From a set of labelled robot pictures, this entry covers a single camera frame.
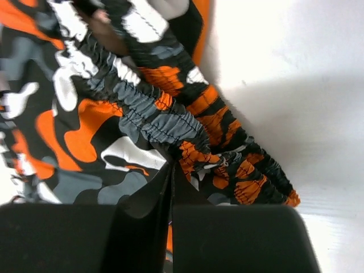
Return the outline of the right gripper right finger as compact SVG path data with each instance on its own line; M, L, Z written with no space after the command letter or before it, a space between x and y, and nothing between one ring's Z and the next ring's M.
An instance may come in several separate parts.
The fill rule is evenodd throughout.
M173 271L315 273L303 219L286 205L215 206L172 173Z

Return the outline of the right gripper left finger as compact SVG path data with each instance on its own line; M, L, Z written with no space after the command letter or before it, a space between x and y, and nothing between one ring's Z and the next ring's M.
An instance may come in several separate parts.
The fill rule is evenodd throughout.
M171 166L118 205L1 207L2 272L162 272Z

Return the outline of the orange camouflage shorts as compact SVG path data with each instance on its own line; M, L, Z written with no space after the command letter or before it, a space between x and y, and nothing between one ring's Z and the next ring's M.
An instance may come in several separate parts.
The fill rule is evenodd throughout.
M216 205L299 195L201 73L210 1L2 1L13 204L116 205L169 160Z

